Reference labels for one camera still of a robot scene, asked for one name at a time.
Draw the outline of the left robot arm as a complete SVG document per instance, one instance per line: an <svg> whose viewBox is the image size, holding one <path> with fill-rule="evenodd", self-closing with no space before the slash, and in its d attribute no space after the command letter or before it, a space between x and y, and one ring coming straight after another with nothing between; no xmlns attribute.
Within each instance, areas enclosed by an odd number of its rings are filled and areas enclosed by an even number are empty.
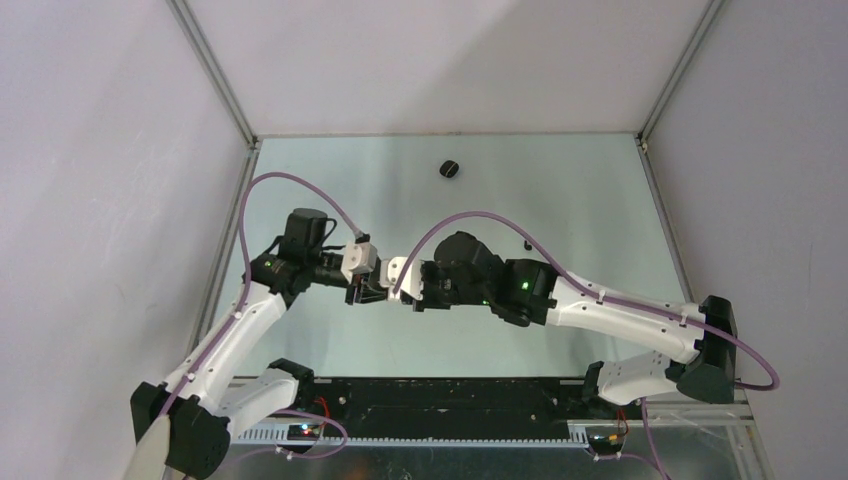
<svg viewBox="0 0 848 480"><path fill-rule="evenodd" d="M310 369L281 359L253 381L234 388L238 367L270 327L312 284L345 288L369 273L377 254L359 229L341 253L324 250L329 217L298 208L285 231L245 268L242 288L227 314L187 358L158 384L142 382L130 398L136 448L127 479L160 479L171 468L206 479L232 442L267 416L285 409L304 416L316 403Z"/></svg>

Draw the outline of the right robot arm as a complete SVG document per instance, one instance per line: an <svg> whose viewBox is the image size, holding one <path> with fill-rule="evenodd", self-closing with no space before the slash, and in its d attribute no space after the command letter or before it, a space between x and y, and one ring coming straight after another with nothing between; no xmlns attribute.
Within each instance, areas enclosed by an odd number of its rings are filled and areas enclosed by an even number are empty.
<svg viewBox="0 0 848 480"><path fill-rule="evenodd" d="M466 232L443 240L431 261L397 262L393 293L416 310L481 306L518 326L587 330L638 344L646 353L597 361L584 376L585 411L606 418L637 399L677 391L730 404L736 390L736 322L729 300L699 304L640 299L532 259L492 253Z"/></svg>

